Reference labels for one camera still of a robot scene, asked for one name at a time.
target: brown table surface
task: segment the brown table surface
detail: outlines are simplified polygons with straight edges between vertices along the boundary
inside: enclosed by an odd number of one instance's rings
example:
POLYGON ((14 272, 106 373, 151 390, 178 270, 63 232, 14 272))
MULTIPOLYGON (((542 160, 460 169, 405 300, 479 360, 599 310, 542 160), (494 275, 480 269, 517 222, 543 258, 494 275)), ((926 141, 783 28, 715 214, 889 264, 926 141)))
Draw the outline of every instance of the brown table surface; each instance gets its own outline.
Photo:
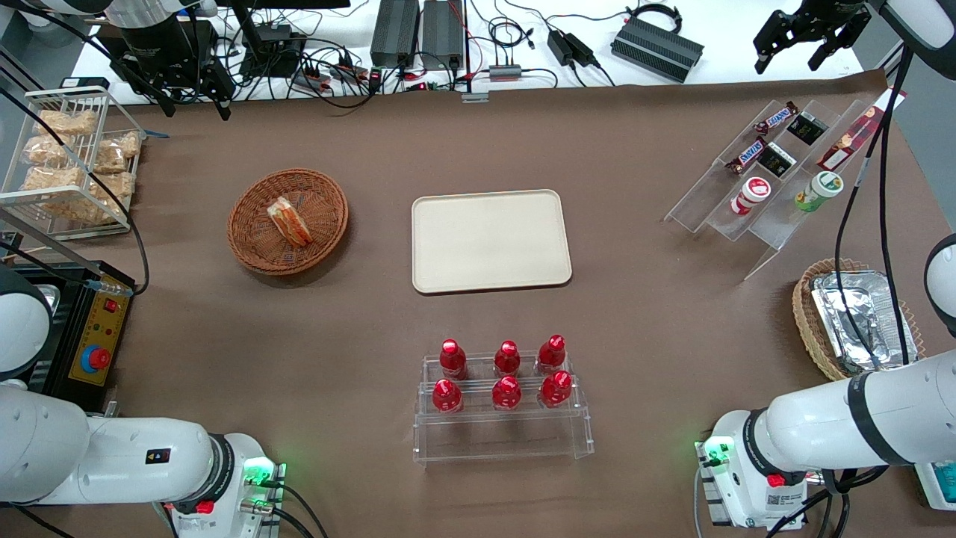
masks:
MULTIPOLYGON (((181 107, 172 119, 136 108, 144 126, 172 138, 150 140, 141 164, 134 216, 152 283, 133 305, 117 362, 122 410, 256 437, 289 464, 289 484, 333 538, 690 537, 693 441, 723 413, 826 381, 803 349, 790 296, 807 266, 832 256, 846 195, 745 283, 763 252, 757 241, 695 239, 661 219, 769 100, 842 110, 884 87, 869 73, 502 92, 476 105, 421 93, 376 98, 347 117, 319 101, 251 102, 236 103, 226 123, 210 106, 181 107), (232 257, 227 216, 251 183, 295 167, 340 183, 349 232, 308 274, 259 279, 232 257), (561 195, 569 284, 439 297, 413 289, 416 198, 542 188, 561 195), (591 405, 592 456, 427 470, 412 461, 424 354, 447 337, 478 352, 504 339, 534 347, 553 333, 567 337, 591 405)), ((923 264, 949 229, 900 131, 892 137, 894 268, 934 354, 953 344, 924 295, 923 264)), ((881 267, 876 209, 871 179, 844 253, 881 267)), ((131 236, 84 244, 141 276, 131 236)), ((956 515, 920 506, 916 490, 908 470, 855 490, 845 536, 952 536, 956 515)), ((36 512, 77 538, 167 536, 148 505, 36 512)), ((0 528, 47 536, 10 510, 0 528)), ((811 533, 815 525, 798 535, 811 533)))

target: power supply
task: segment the power supply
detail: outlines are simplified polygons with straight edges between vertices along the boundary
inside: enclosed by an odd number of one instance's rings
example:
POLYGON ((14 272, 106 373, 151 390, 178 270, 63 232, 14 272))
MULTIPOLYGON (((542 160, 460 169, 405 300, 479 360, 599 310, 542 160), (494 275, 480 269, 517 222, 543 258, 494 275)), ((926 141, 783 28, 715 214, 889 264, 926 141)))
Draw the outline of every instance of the power supply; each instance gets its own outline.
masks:
POLYGON ((631 17, 611 43, 611 53, 683 84, 704 45, 631 17))
POLYGON ((465 67, 462 0, 425 0, 422 9, 422 63, 425 69, 465 67))
POLYGON ((372 62, 380 67, 410 66, 418 28, 418 0, 381 0, 372 34, 372 62))

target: red button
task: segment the red button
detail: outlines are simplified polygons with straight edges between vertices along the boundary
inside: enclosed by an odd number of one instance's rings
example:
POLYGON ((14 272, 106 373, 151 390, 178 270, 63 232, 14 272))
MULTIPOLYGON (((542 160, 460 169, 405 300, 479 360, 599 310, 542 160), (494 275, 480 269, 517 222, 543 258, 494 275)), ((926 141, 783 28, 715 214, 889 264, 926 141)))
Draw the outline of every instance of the red button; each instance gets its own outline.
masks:
POLYGON ((103 370, 104 368, 110 365, 110 352, 107 349, 99 347, 94 349, 90 353, 90 366, 97 369, 103 370))
POLYGON ((781 487, 787 485, 787 480, 780 475, 770 475, 767 477, 767 485, 770 487, 781 487))

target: table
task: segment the table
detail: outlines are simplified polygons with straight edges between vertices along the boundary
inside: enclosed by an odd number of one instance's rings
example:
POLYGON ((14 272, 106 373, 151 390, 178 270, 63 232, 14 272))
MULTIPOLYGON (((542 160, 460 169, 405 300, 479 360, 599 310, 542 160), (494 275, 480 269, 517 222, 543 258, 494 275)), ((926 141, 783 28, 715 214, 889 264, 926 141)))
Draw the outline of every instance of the table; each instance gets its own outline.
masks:
MULTIPOLYGON (((807 67, 807 60, 810 59, 818 45, 801 43, 776 57, 764 75, 758 76, 756 74, 753 69, 753 63, 756 61, 756 52, 753 50, 752 43, 753 38, 763 27, 773 10, 781 9, 792 12, 799 7, 800 0, 665 0, 665 3, 678 8, 684 17, 684 28, 681 35, 705 46, 704 56, 690 72, 687 84, 826 79, 843 77, 859 73, 862 70, 853 51, 841 49, 824 62, 818 71, 812 72, 807 67)), ((594 0, 586 3, 578 0, 553 0, 549 2, 526 0, 524 3, 516 1, 513 4, 538 9, 546 16, 561 13, 581 13, 594 18, 601 18, 623 11, 620 0, 594 0)), ((375 28, 378 8, 379 0, 364 0, 362 2, 354 0, 353 8, 348 10, 323 10, 319 12, 271 10, 261 11, 260 14, 255 15, 255 18, 260 21, 288 15, 287 20, 295 24, 295 28, 293 28, 295 32, 335 41, 356 53, 362 61, 361 65, 367 67, 371 65, 369 44, 372 41, 372 31, 375 28)), ((515 8, 507 4, 506 0, 467 2, 465 18, 469 31, 475 37, 488 37, 488 24, 481 17, 488 20, 500 16, 502 13, 516 21, 526 31, 533 29, 532 40, 535 43, 535 48, 532 50, 527 44, 522 43, 514 49, 514 61, 525 68, 543 68, 556 72, 559 87, 580 86, 569 68, 558 66, 547 46, 547 28, 541 19, 531 11, 515 8)), ((671 25, 670 20, 660 13, 647 13, 641 17, 665 28, 670 28, 671 25)), ((237 21, 231 16, 230 11, 221 10, 220 16, 212 19, 212 22, 217 32, 222 35, 232 36, 235 29, 238 29, 237 21)), ((552 23, 564 32, 575 34, 590 46, 615 83, 673 84, 665 78, 611 55, 610 43, 624 23, 623 15, 602 22, 567 17, 552 19, 552 23)), ((324 43, 310 42, 306 49, 307 51, 315 50, 324 45, 324 43)), ((484 59, 481 63, 482 68, 487 69, 495 56, 493 45, 482 39, 474 39, 469 41, 468 47, 473 66, 472 71, 478 70, 478 62, 481 62, 482 58, 484 59)), ((245 53, 241 45, 239 51, 241 52, 240 56, 230 59, 229 67, 233 73, 238 72, 238 64, 245 53)), ((221 44, 217 54, 224 56, 226 53, 226 45, 221 44)), ((604 75, 593 67, 582 68, 578 71, 582 81, 588 86, 608 85, 604 75)), ((478 75, 472 90, 487 92, 501 89, 551 87, 554 84, 554 79, 547 73, 534 73, 533 77, 528 75, 531 74, 527 74, 522 79, 514 82, 490 82, 487 75, 478 75)), ((120 78, 109 68, 109 61, 89 45, 84 46, 80 53, 73 76, 107 77, 112 84, 111 92, 120 103, 146 102, 145 98, 134 94, 129 89, 128 84, 120 81, 120 78)), ((448 83, 447 74, 444 72, 428 74, 422 80, 439 84, 448 83)), ((273 78, 270 79, 270 83, 272 84, 272 92, 277 98, 282 99, 286 96, 289 89, 286 79, 273 78)), ((390 92, 393 88, 394 84, 386 84, 387 91, 390 92)), ((336 90, 339 94, 341 93, 337 86, 336 90)), ((249 96, 250 90, 243 90, 237 95, 236 100, 242 101, 249 96)), ((308 96, 293 92, 292 97, 307 98, 308 96)), ((251 92, 250 99, 272 99, 269 86, 265 82, 259 84, 259 87, 251 92)))
MULTIPOLYGON (((662 217, 769 100, 816 99, 839 110, 883 88, 881 73, 867 73, 826 82, 501 92, 475 105, 433 92, 371 100, 347 115, 306 101, 236 103, 228 122, 209 104, 171 119, 157 107, 134 107, 144 126, 172 138, 148 141, 142 155, 133 215, 153 280, 133 305, 118 355, 122 410, 256 437, 289 464, 289 484, 334 538, 692 536, 693 441, 727 411, 826 382, 803 349, 790 296, 807 266, 832 255, 846 196, 814 213, 744 283, 760 245, 691 237, 662 217), (700 123, 707 129, 688 128, 700 123), (229 210, 254 181, 293 167, 320 170, 342 186, 348 233, 307 274, 256 277, 228 248, 229 210), (415 292, 415 199, 520 189, 561 196, 571 282, 415 292), (592 456, 413 462, 423 355, 447 337, 477 353, 506 338, 533 347, 556 332, 567 337, 587 391, 592 456)), ((923 264, 949 229, 898 129, 891 140, 894 270, 935 354, 953 340, 923 291, 923 264)), ((847 175, 855 174, 851 167, 847 175)), ((880 267, 875 186, 871 180, 860 192, 843 252, 880 267)), ((76 246, 141 277, 129 235, 76 246)), ((903 470, 855 490, 853 503, 845 538, 948 538, 956 529, 953 514, 918 505, 903 470)), ((36 512, 77 538, 120 538, 131 529, 168 538, 145 505, 36 512)), ((10 510, 0 510, 0 528, 47 536, 10 510)), ((810 525, 788 536, 815 533, 810 525)), ((762 535, 705 528, 707 537, 762 535)))

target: white table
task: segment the white table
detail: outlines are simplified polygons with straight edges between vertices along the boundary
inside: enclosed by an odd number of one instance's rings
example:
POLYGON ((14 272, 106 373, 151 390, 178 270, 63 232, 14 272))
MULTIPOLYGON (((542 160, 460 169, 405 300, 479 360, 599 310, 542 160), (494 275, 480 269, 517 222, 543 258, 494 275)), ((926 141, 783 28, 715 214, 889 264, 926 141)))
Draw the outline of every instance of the white table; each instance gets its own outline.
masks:
MULTIPOLYGON (((511 0, 519 6, 527 6, 541 10, 545 16, 559 13, 580 13, 594 18, 601 18, 612 13, 623 11, 624 0, 511 0)), ((792 47, 773 59, 770 67, 763 75, 757 75, 753 69, 756 61, 756 52, 753 50, 753 38, 766 22, 771 12, 776 9, 793 12, 800 5, 800 0, 664 0, 671 7, 677 7, 684 18, 684 27, 681 36, 704 45, 704 55, 687 78, 687 84, 706 84, 723 82, 742 82, 757 80, 783 79, 819 79, 838 78, 859 73, 862 68, 857 57, 851 50, 841 49, 828 58, 819 70, 813 72, 807 67, 807 61, 819 46, 818 43, 802 43, 792 47)), ((346 10, 323 11, 320 17, 314 12, 285 10, 289 20, 297 28, 295 32, 311 34, 335 41, 361 59, 362 66, 371 65, 369 44, 372 41, 372 32, 375 28, 379 0, 353 0, 353 7, 346 10)), ((520 24, 525 31, 533 29, 532 41, 535 48, 532 50, 527 43, 522 43, 512 49, 513 60, 523 68, 545 68, 554 71, 558 76, 559 87, 579 87, 571 69, 560 67, 547 45, 548 30, 541 19, 534 13, 515 8, 504 0, 474 0, 466 6, 468 30, 472 35, 488 37, 488 24, 478 16, 480 12, 486 19, 500 16, 503 12, 512 20, 520 24)), ((265 16, 278 16, 278 12, 263 13, 265 16)), ((637 65, 611 55, 610 44, 614 36, 624 24, 625 16, 610 20, 595 22, 582 18, 567 17, 552 19, 552 24, 566 33, 573 33, 595 51, 597 59, 604 69, 618 85, 639 84, 657 85, 673 84, 674 82, 643 70, 637 65)), ((642 19, 653 24, 659 24, 670 29, 671 22, 663 14, 646 13, 642 19)), ((238 29, 238 24, 230 12, 221 11, 220 17, 212 19, 213 25, 222 35, 232 36, 238 29)), ((308 42, 306 50, 315 50, 324 44, 308 42)), ((468 47, 472 71, 477 70, 478 61, 484 58, 483 69, 487 69, 494 61, 494 46, 485 40, 469 40, 468 47)), ((241 45, 238 47, 240 55, 230 59, 230 68, 233 73, 239 69, 239 63, 245 53, 241 45)), ((218 54, 225 53, 225 45, 220 45, 218 54)), ((336 56, 328 59, 335 63, 336 56)), ((578 74, 588 86, 609 85, 607 78, 596 68, 578 68, 578 74)), ((75 77, 107 77, 112 84, 110 91, 120 103, 144 103, 146 99, 134 94, 128 84, 121 82, 119 77, 109 68, 108 60, 89 45, 83 48, 73 71, 75 77)), ((433 81, 439 84, 448 82, 445 72, 429 73, 423 81, 433 81)), ((236 100, 250 98, 253 100, 271 99, 267 81, 272 84, 272 91, 279 99, 285 98, 289 85, 286 79, 272 78, 263 80, 250 96, 250 89, 242 90, 236 100)), ((385 91, 391 92, 395 85, 392 78, 385 84, 385 91)), ((488 92, 503 89, 547 88, 554 85, 551 75, 543 72, 526 74, 523 78, 507 82, 491 82, 488 75, 478 75, 472 84, 473 92, 488 92)), ((342 88, 333 81, 336 95, 340 96, 342 88)), ((293 92, 293 97, 306 98, 308 96, 293 92)))

